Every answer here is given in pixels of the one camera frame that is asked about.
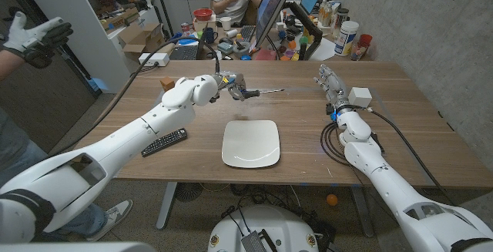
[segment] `table leg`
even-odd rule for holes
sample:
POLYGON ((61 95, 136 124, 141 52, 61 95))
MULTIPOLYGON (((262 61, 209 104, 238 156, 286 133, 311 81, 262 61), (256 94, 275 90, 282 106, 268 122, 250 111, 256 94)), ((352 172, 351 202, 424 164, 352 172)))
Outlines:
POLYGON ((370 220, 370 212, 368 211, 367 201, 364 199, 363 187, 352 186, 351 192, 356 205, 357 215, 360 217, 363 235, 365 237, 374 237, 375 232, 370 220))
POLYGON ((156 227, 160 230, 164 229, 168 221, 169 213, 171 212, 171 207, 173 206, 173 201, 175 200, 175 190, 177 182, 168 182, 166 184, 166 189, 164 190, 163 202, 161 203, 161 210, 159 211, 159 216, 157 217, 156 227))

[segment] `jeans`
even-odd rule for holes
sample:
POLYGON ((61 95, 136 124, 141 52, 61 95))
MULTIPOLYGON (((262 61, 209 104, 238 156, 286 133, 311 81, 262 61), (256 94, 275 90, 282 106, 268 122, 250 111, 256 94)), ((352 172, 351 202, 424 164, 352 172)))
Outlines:
MULTIPOLYGON (((25 152, 18 158, 18 160, 9 166, 5 170, 0 171, 0 186, 3 186, 11 178, 17 176, 22 171, 27 170, 29 167, 41 162, 46 158, 45 151, 36 145, 36 143, 29 140, 29 144, 25 152)), ((94 203, 90 204, 87 209, 81 212, 77 217, 63 226, 62 230, 74 232, 83 235, 84 237, 91 237, 97 234, 105 225, 108 217, 106 213, 101 210, 100 207, 94 203)), ((57 231, 53 232, 53 237, 58 237, 57 231)))

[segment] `white plate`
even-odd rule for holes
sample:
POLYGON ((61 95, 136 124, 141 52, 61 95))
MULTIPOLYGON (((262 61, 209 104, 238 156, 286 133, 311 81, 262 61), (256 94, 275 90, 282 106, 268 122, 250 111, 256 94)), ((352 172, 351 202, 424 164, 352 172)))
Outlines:
POLYGON ((258 168, 279 160, 276 123, 269 120, 231 121, 223 138, 223 162, 229 166, 258 168))

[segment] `power strip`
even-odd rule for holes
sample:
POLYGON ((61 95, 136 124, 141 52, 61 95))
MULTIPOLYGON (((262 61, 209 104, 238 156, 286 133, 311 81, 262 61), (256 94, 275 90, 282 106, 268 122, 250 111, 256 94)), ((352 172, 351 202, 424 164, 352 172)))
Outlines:
MULTIPOLYGON (((143 53, 139 57, 139 62, 142 64, 144 60, 149 56, 149 53, 143 53)), ((151 58, 146 62, 144 66, 154 66, 154 64, 158 63, 159 67, 164 67, 169 62, 169 55, 167 53, 155 53, 151 58)))

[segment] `white sneaker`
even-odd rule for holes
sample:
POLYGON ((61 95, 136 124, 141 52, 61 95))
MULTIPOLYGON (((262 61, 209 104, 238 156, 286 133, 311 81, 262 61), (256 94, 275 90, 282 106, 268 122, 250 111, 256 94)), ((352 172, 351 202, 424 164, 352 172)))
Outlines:
POLYGON ((125 200, 113 208, 106 211, 108 215, 108 221, 106 221, 105 226, 94 236, 87 237, 87 241, 98 241, 100 238, 104 237, 114 226, 118 225, 132 209, 133 202, 131 200, 125 200))

